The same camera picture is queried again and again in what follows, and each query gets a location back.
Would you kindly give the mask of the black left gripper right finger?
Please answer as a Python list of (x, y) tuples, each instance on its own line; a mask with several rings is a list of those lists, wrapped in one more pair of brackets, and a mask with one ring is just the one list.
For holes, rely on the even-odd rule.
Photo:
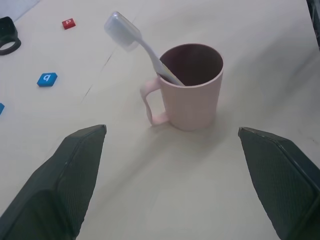
[(320, 240), (320, 169), (289, 139), (241, 127), (256, 194), (280, 240)]

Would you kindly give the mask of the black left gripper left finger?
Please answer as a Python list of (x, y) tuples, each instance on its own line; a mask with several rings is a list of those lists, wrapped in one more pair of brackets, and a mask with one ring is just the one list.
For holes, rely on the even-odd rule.
[(76, 240), (91, 201), (104, 124), (80, 129), (37, 168), (0, 216), (0, 240)]

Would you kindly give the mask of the pink plastic mug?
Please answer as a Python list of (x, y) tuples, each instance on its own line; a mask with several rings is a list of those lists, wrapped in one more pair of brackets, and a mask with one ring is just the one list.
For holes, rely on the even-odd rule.
[[(160, 60), (183, 83), (170, 83), (160, 75), (140, 88), (152, 126), (170, 123), (183, 131), (208, 127), (215, 119), (224, 72), (222, 55), (214, 48), (187, 43), (167, 50)], [(160, 90), (165, 111), (152, 114), (147, 96)]]

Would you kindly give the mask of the white toothbrush with clear cap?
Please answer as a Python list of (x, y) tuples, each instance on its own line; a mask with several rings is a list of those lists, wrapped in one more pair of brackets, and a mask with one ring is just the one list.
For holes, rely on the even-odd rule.
[(139, 45), (147, 52), (153, 69), (157, 75), (169, 80), (170, 83), (183, 86), (184, 84), (163, 64), (155, 51), (147, 44), (138, 28), (118, 11), (113, 12), (104, 24), (105, 32), (119, 46), (130, 52)]

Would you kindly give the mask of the blue letter q tile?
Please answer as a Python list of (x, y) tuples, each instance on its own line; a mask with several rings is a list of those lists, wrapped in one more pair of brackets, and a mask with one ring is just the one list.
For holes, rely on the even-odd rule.
[(55, 72), (43, 73), (37, 81), (39, 87), (52, 87), (58, 75)]

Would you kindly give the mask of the red letter p tile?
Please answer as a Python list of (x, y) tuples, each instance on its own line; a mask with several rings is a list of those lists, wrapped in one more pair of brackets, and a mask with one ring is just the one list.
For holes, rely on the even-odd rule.
[(70, 19), (64, 20), (64, 21), (62, 22), (62, 26), (63, 26), (63, 28), (64, 28), (65, 30), (67, 30), (67, 29), (70, 29), (70, 28), (75, 27), (75, 26), (76, 26), (76, 23), (75, 23), (75, 21), (74, 21), (73, 18), (70, 18)]

